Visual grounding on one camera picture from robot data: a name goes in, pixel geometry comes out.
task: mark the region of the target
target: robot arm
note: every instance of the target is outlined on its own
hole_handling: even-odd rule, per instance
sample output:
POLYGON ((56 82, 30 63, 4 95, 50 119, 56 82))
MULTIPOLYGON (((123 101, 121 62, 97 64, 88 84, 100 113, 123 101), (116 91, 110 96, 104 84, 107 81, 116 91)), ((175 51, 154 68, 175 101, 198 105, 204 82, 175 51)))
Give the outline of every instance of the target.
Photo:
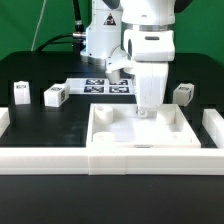
POLYGON ((120 4, 123 51, 107 59, 106 75, 110 82, 119 81, 118 70, 123 68, 134 77, 138 114, 146 117, 163 102, 168 61, 174 59, 169 25, 175 22, 175 0, 121 0, 120 4))

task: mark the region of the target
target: green backdrop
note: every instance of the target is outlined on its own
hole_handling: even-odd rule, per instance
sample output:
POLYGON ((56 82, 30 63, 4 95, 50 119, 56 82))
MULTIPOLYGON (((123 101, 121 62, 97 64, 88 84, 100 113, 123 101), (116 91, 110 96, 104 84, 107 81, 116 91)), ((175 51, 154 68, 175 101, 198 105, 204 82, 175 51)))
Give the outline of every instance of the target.
MULTIPOLYGON (((83 22, 91 20, 91 0, 79 0, 83 22)), ((43 0, 0 0, 0 59, 31 49, 43 0)), ((202 53, 224 65, 224 1, 194 0, 176 15, 176 52, 202 53)), ((36 47, 62 33, 74 31, 72 0, 48 0, 36 47)), ((51 46, 48 50, 72 50, 51 46)))

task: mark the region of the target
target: black tabletop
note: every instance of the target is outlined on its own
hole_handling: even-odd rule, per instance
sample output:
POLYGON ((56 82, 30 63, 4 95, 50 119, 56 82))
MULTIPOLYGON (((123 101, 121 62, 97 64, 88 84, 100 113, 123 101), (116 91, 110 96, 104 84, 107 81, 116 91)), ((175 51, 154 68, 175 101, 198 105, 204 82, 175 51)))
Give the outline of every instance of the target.
MULTIPOLYGON (((172 103, 180 83, 195 85, 194 98, 181 107, 202 147, 215 147, 201 125, 203 110, 224 110, 224 69, 200 54, 176 54, 169 65, 164 103, 172 103)), ((0 62, 0 106, 9 107, 11 124, 0 138, 5 147, 85 147, 91 103, 136 103, 134 96, 70 95, 59 108, 44 106, 44 91, 67 78, 105 78, 104 68, 82 63, 78 55, 18 52, 0 62), (29 81, 31 104, 15 105, 13 83, 29 81)))
MULTIPOLYGON (((84 147, 90 103, 135 103, 134 96, 74 95, 46 108, 43 92, 66 78, 104 77, 100 67, 72 53, 13 53, 0 62, 0 106, 11 124, 0 146, 84 147), (29 81, 31 105, 14 104, 13 82, 29 81)), ((170 63, 164 103, 180 83, 195 85, 181 107, 202 147, 215 147, 201 125, 203 110, 224 107, 224 69, 199 54, 176 54, 170 63)), ((223 176, 0 176, 2 223, 223 223, 223 176)))

